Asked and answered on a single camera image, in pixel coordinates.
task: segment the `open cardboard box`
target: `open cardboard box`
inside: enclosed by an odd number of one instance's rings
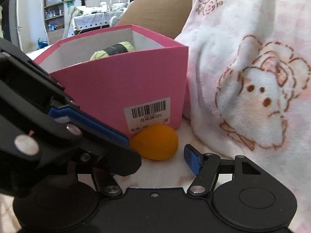
[[[136,51],[89,60],[122,41]],[[188,47],[170,38],[134,25],[116,26],[61,40],[35,62],[83,111],[129,138],[157,123],[180,125]]]

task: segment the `brown cushion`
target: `brown cushion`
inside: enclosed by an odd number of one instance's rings
[[[186,23],[192,0],[136,0],[117,25],[134,24],[176,38]]]

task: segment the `yellow egg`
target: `yellow egg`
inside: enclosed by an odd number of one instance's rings
[[[173,157],[178,149],[178,136],[167,125],[156,124],[144,129],[130,142],[132,149],[153,160]]]

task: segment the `blue gripper pad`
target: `blue gripper pad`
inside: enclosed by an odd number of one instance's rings
[[[75,111],[74,109],[71,109],[69,107],[65,107],[63,109],[51,108],[49,110],[49,115],[53,118],[59,118],[63,116],[71,117],[74,120],[83,123],[86,126],[104,134],[105,136],[109,137],[112,141],[118,144],[121,144],[126,147],[130,145],[127,136],[125,136],[124,134],[114,131],[114,129],[109,127],[108,125],[101,125],[97,123],[95,120],[86,117],[81,113],[79,113],[78,111]]]
[[[198,175],[202,167],[199,158],[202,156],[193,146],[187,144],[183,150],[183,156],[194,175]]]

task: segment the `barcode sticker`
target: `barcode sticker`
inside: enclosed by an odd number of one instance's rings
[[[148,126],[169,124],[171,98],[144,103],[124,109],[128,129],[131,134],[138,133]]]

